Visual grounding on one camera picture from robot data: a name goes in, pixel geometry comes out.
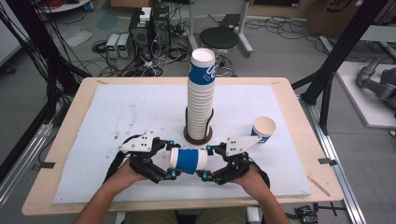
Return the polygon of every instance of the metal stand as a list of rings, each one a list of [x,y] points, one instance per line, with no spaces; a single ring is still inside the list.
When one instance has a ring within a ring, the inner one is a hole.
[[[7,155],[6,160],[0,165],[0,183],[5,180],[13,165],[28,146],[33,134],[40,128],[41,123],[44,122],[47,126],[55,116],[56,105],[60,96],[62,94],[76,94],[79,86],[77,79],[91,76],[75,67],[62,56],[61,52],[53,43],[44,22],[40,20],[35,12],[34,5],[30,1],[7,0],[6,2],[29,35],[31,43],[35,46],[37,52],[33,53],[30,50],[31,48],[24,41],[24,38],[14,29],[13,24],[7,18],[7,14],[0,12],[0,20],[17,38],[18,42],[32,59],[39,74],[47,81],[48,102],[29,126],[18,144]]]
[[[302,100],[307,101],[310,105],[314,105],[323,92],[319,125],[325,134],[328,134],[327,118],[332,91],[332,79],[349,52],[352,51],[367,28],[374,21],[375,16],[387,2],[387,0],[364,1],[319,70],[291,85],[294,89],[298,89],[307,83],[311,83],[306,92],[301,95]]]
[[[186,126],[183,129],[184,138],[186,138],[186,140],[189,143],[191,143],[193,145],[196,145],[196,146],[200,146],[200,145],[206,144],[207,142],[210,141],[210,139],[212,138],[212,135],[213,135],[213,130],[212,130],[212,127],[209,126],[209,122],[210,122],[210,120],[212,120],[213,114],[215,113],[215,110],[212,108],[212,114],[210,115],[209,119],[206,122],[204,139],[194,139],[194,138],[189,136],[189,113],[188,113],[188,111],[189,111],[189,107],[187,106],[186,107],[186,114],[185,114]]]
[[[198,49],[197,41],[195,40],[194,37],[194,0],[189,1],[189,8],[190,8],[190,30],[187,30],[187,37],[189,38],[190,46],[191,46],[191,51],[194,51],[195,49]]]
[[[242,5],[242,12],[241,12],[241,21],[239,22],[239,27],[235,27],[235,31],[238,34],[239,37],[239,42],[241,43],[241,46],[244,47],[245,51],[247,52],[247,57],[250,56],[251,53],[253,53],[253,48],[250,46],[248,43],[247,38],[244,35],[244,29],[245,29],[245,22],[247,19],[247,14],[248,14],[248,4],[250,0],[245,0],[244,5]]]

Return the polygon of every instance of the aluminum frame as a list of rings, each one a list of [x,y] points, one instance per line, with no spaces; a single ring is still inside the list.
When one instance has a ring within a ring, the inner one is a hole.
[[[335,160],[337,164],[332,166],[332,170],[340,183],[341,189],[344,192],[344,204],[346,206],[346,210],[348,212],[349,218],[352,223],[354,224],[364,224],[367,223],[363,212],[359,206],[358,201],[356,200],[355,194],[353,193],[352,187],[350,186],[346,173],[344,172],[343,166],[341,165],[340,160],[338,159],[337,152],[332,144],[332,140],[329,135],[326,135],[323,130],[320,128],[319,125],[319,117],[320,112],[315,105],[309,105],[304,101],[301,101],[300,97],[298,96],[299,101],[303,103],[309,114],[306,116],[312,120],[314,125],[314,131],[317,134],[317,138],[322,146],[323,152],[325,153],[326,157],[330,160]]]

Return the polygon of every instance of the office chair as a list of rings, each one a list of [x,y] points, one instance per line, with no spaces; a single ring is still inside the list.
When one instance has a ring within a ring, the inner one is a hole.
[[[232,73],[232,77],[236,77],[232,69],[232,63],[227,57],[220,55],[227,53],[236,48],[238,44],[238,34],[233,30],[223,27],[212,27],[203,30],[199,35],[199,43],[202,47],[211,49],[216,55],[216,76],[222,77]]]

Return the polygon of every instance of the hand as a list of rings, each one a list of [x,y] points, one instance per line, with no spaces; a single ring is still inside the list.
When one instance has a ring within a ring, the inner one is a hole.
[[[258,200],[260,196],[266,191],[269,191],[262,176],[257,171],[256,167],[250,166],[249,170],[241,177],[233,181],[240,185],[251,197]]]
[[[103,184],[102,189],[106,189],[114,194],[119,194],[130,187],[134,182],[145,179],[144,176],[138,174],[129,166],[128,159],[120,166],[117,172]]]

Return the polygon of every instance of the forearm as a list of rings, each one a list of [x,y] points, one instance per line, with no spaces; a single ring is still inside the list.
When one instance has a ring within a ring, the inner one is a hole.
[[[87,205],[85,205],[84,209],[82,209],[73,224],[103,223],[103,220],[107,215],[108,208],[116,195],[117,193],[115,192],[111,192],[105,188],[100,188],[96,191]]]
[[[256,196],[256,200],[262,209],[265,223],[290,223],[282,207],[279,205],[276,198],[268,188],[262,188],[260,195]]]

